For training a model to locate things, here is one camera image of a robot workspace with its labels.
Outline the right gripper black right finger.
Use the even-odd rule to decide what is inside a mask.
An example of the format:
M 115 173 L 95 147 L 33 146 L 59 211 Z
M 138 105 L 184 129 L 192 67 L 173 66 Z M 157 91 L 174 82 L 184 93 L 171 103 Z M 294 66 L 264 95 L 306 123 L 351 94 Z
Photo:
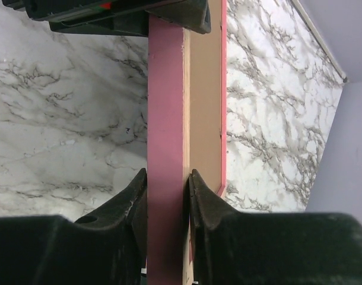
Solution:
M 199 284 L 362 284 L 362 225 L 341 213 L 243 213 L 188 178 Z

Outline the brown cardboard backing board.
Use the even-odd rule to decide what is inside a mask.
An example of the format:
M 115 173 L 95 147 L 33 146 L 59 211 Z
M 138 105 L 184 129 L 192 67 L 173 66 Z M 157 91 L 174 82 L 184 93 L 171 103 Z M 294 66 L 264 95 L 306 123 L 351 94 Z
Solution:
M 221 187 L 222 3 L 209 1 L 211 32 L 191 33 L 190 166 L 214 192 Z

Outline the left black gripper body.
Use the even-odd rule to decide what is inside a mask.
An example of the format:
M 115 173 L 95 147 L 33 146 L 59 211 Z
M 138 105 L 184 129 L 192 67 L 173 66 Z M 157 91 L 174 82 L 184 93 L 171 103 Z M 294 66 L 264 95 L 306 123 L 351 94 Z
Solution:
M 68 34 L 148 36 L 148 13 L 126 1 L 2 1 L 25 12 L 33 21 L 46 21 L 50 30 Z

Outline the pink wooden photo frame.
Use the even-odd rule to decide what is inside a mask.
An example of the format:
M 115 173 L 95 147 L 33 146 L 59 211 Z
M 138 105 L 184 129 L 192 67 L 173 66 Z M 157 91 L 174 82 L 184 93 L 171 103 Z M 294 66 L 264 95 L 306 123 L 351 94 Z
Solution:
M 221 17 L 221 187 L 226 188 L 226 1 Z M 149 284 L 192 284 L 189 231 L 190 43 L 192 31 L 155 16 L 148 36 Z

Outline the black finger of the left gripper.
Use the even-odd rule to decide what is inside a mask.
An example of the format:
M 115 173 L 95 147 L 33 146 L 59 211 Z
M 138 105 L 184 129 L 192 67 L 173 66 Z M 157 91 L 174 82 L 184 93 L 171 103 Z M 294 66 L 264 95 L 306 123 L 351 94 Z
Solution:
M 211 32 L 211 15 L 207 0 L 166 1 L 165 4 L 146 9 L 146 12 L 199 34 Z

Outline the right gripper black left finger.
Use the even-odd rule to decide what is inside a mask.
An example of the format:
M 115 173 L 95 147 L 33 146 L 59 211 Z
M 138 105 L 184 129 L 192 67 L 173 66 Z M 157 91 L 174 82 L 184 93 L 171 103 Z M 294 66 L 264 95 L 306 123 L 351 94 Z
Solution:
M 147 227 L 145 169 L 76 221 L 0 217 L 0 284 L 139 284 Z

